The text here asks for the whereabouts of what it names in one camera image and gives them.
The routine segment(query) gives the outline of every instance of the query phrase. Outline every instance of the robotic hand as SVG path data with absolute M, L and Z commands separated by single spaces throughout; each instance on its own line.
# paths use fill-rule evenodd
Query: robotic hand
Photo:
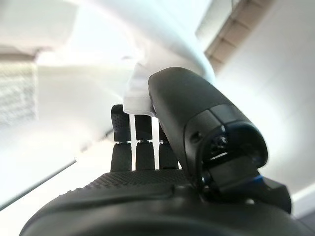
M 290 217 L 287 188 L 259 174 L 260 132 L 215 87 L 177 67 L 152 75 L 149 94 L 183 169 L 130 171 L 129 160 L 45 205 L 20 236 L 314 235 Z

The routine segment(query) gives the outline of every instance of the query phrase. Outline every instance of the textured grip surface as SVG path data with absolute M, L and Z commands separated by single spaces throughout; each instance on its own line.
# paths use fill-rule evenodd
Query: textured grip surface
M 103 174 L 84 188 L 120 188 L 157 183 L 179 185 L 188 183 L 188 180 L 182 170 L 114 172 Z
M 153 144 L 150 143 L 138 143 L 136 151 L 136 170 L 154 170 L 154 150 Z
M 152 119 L 146 115 L 135 115 L 136 137 L 137 140 L 152 139 Z
M 159 146 L 158 156 L 160 170 L 178 169 L 178 161 L 170 144 L 161 144 Z
M 131 156 L 131 144 L 115 144 L 110 171 L 131 171 Z
M 111 110 L 115 142 L 131 140 L 129 114 L 123 112 L 122 105 L 114 105 Z

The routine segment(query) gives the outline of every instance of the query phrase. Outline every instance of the wall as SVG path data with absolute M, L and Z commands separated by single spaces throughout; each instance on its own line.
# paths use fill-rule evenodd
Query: wall
M 0 133 L 0 206 L 111 129 L 111 107 L 121 103 L 130 74 L 123 67 L 39 68 L 39 119 Z
M 275 1 L 218 75 L 219 89 L 266 139 L 261 172 L 293 198 L 315 182 L 314 9 L 311 0 Z

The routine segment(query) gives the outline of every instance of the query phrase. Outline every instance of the black plastic housing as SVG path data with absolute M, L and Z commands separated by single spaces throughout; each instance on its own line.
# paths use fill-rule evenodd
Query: black plastic housing
M 187 69 L 168 68 L 149 78 L 149 92 L 172 149 L 197 186 L 202 185 L 205 166 L 238 153 L 246 154 L 257 168 L 266 164 L 267 147 L 258 129 L 202 77 Z

